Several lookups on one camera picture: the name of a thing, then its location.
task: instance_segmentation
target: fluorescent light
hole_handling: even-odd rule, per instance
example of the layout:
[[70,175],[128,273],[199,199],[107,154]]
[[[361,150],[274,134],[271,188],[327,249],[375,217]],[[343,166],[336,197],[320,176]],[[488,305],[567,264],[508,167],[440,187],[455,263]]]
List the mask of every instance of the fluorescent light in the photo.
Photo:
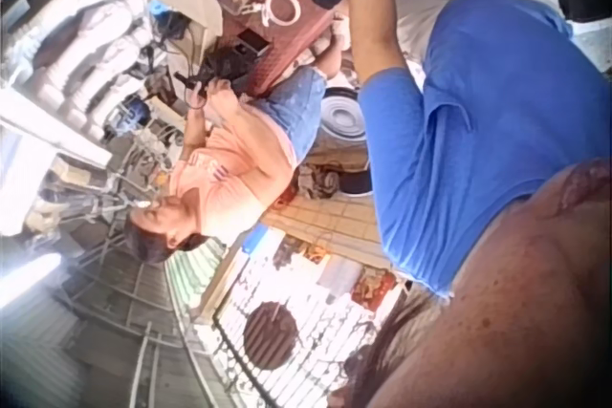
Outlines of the fluorescent light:
[[0,279],[0,310],[45,278],[61,263],[58,253],[48,253],[10,272]]

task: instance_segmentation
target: cord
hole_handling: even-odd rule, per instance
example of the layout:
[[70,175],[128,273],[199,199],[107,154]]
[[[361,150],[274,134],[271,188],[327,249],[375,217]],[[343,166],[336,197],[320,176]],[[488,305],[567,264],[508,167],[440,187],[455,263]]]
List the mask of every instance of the cord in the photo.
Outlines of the cord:
[[[193,32],[191,31],[189,27],[186,28],[186,31],[189,33],[189,39],[191,41],[191,57],[189,57],[189,55],[186,52],[184,52],[181,49],[181,47],[179,47],[176,43],[174,43],[170,39],[167,39],[167,41],[170,42],[172,45],[174,45],[174,48],[176,48],[179,52],[181,52],[181,54],[185,57],[187,61],[187,73],[188,73],[187,80],[191,80],[193,77],[196,76],[196,74],[194,74],[193,72],[193,61],[195,61],[195,39],[193,36]],[[183,101],[185,102],[187,107],[189,107],[189,109],[191,110],[201,110],[206,105],[205,100],[202,102],[201,105],[197,105],[197,106],[191,105],[189,103],[189,99],[187,98],[187,86],[186,85],[184,85],[183,87]]]

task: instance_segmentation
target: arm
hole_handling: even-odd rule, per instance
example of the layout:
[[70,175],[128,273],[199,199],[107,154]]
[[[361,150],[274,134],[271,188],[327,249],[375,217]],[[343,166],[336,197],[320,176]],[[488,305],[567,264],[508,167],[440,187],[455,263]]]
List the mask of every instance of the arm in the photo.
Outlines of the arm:
[[204,117],[205,102],[198,97],[198,92],[202,83],[198,82],[195,89],[189,95],[189,103],[191,107],[200,107],[198,109],[189,109],[185,124],[185,133],[183,140],[183,151],[181,152],[180,160],[187,161],[191,153],[197,149],[206,146],[207,144],[207,125]]
[[355,67],[362,83],[394,67],[406,68],[398,44],[394,0],[349,0]]
[[219,114],[257,164],[258,170],[268,177],[282,176],[291,170],[278,137],[264,120],[242,107],[226,80],[213,80],[208,85],[208,103]]
[[425,141],[423,97],[400,51],[394,1],[349,3],[377,221],[385,252],[397,259],[409,249],[408,215],[422,192],[413,176]]

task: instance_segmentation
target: denim shorts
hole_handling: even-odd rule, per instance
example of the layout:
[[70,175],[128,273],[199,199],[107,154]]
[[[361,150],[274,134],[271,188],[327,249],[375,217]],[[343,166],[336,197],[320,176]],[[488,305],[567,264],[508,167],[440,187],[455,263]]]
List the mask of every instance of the denim shorts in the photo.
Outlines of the denim shorts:
[[322,74],[311,66],[304,66],[274,88],[268,98],[252,104],[272,117],[287,133],[298,164],[315,143],[326,87]]

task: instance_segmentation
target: phone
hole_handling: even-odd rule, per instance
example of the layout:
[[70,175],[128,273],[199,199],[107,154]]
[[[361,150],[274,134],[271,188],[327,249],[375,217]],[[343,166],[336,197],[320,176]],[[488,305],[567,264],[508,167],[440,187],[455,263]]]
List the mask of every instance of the phone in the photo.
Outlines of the phone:
[[254,53],[256,57],[261,57],[270,48],[270,42],[259,35],[253,29],[244,29],[238,34],[240,44],[236,46],[236,51],[243,53],[239,48],[240,45],[246,47],[249,52]]

